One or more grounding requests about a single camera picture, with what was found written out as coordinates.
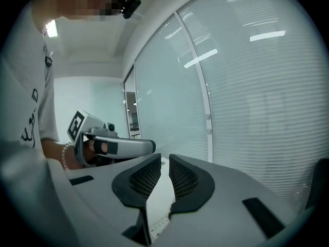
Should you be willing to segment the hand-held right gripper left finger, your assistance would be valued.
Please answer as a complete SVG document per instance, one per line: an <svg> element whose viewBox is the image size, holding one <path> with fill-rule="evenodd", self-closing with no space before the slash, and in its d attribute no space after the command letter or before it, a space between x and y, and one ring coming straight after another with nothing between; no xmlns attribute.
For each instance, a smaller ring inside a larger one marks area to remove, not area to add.
<svg viewBox="0 0 329 247"><path fill-rule="evenodd" d="M56 198L55 246L150 246L147 200L161 176L153 154L113 165L63 170L48 160Z"/></svg>

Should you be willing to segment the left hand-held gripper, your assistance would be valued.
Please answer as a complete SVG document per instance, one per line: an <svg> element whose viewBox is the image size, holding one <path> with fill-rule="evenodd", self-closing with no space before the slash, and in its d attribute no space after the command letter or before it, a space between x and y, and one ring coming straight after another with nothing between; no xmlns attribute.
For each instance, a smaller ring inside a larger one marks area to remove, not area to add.
<svg viewBox="0 0 329 247"><path fill-rule="evenodd" d="M83 110L77 110L68 127L67 134L74 145L75 157L82 165L91 167L84 156L84 137L94 139L94 144L106 143L107 150L103 153L100 146L100 156L111 159L128 159L150 155L155 152L156 144L152 140L117 138L115 125L90 115Z"/></svg>

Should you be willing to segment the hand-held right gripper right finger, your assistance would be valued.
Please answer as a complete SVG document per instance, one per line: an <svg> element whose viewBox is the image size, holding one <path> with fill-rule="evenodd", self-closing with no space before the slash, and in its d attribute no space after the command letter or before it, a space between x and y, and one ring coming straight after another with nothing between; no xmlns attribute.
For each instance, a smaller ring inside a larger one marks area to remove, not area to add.
<svg viewBox="0 0 329 247"><path fill-rule="evenodd" d="M175 202L155 246L292 246L313 212L296 213L241 171L175 154L169 162Z"/></svg>

